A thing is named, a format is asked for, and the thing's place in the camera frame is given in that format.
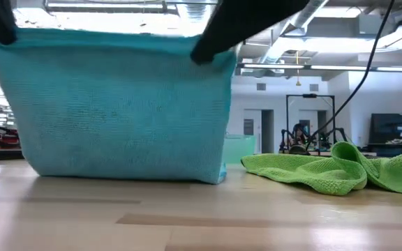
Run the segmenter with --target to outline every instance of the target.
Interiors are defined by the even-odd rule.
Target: red object
[[[0,135],[0,141],[2,141],[4,143],[9,143],[9,144],[19,144],[20,141],[18,139],[18,131],[13,130],[12,133],[13,133],[13,135],[11,135],[11,134]]]

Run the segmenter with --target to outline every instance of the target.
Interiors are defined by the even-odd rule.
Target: blue knit fabric
[[[19,29],[0,84],[25,158],[43,176],[220,183],[232,52],[189,58],[198,38]]]

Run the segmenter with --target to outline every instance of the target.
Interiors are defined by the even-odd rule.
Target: light fixture
[[[248,69],[303,69],[304,66],[291,64],[264,64],[264,63],[245,63],[242,68]]]
[[[365,66],[311,66],[311,70],[366,70]]]
[[[325,6],[315,14],[315,17],[355,18],[365,9],[365,7]]]
[[[264,63],[239,63],[238,68],[244,69],[297,69],[297,70],[344,70],[344,71],[365,71],[365,66],[298,66],[294,64],[264,64]],[[402,67],[372,67],[372,72],[402,73]]]
[[[376,71],[388,73],[402,73],[402,67],[377,67]]]
[[[160,8],[160,4],[134,3],[48,3],[48,8]]]
[[[367,38],[309,38],[304,41],[303,50],[324,53],[360,53],[370,52],[372,44],[371,39]]]

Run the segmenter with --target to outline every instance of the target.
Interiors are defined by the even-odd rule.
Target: white wall
[[[348,98],[361,82],[364,73],[342,73],[328,83],[330,94],[336,96],[336,107]],[[402,114],[402,73],[369,73],[362,88],[336,118],[336,127],[344,128],[353,143],[369,142],[371,115]]]
[[[362,73],[350,73],[350,90],[361,81]],[[402,114],[402,73],[370,73],[350,103],[352,140],[364,146],[369,142],[371,114]]]
[[[309,84],[319,84],[321,94],[327,93],[327,83],[320,77],[301,78],[302,86],[296,86],[297,79],[279,77],[233,77],[232,103],[228,133],[243,134],[245,109],[272,109],[274,110],[274,146],[278,150],[281,142],[281,130],[286,129],[286,99],[287,94],[310,93]],[[256,83],[266,83],[267,91],[256,91]],[[290,130],[299,123],[301,111],[330,111],[330,106],[322,99],[290,98]]]
[[[328,81],[328,92],[330,95],[334,95],[336,101],[336,111],[347,100],[350,95],[350,82],[349,72],[342,73],[337,77]],[[332,114],[327,114],[327,118],[330,119]],[[352,123],[350,120],[350,106],[345,107],[342,112],[336,117],[336,127],[343,128],[345,134],[351,137]],[[332,124],[328,126],[328,130],[333,128]]]

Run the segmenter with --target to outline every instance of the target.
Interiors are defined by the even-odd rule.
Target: green microfiber towel
[[[247,172],[284,183],[304,183],[326,195],[346,195],[370,182],[402,193],[402,155],[365,158],[355,146],[340,142],[332,157],[262,154],[241,159]]]

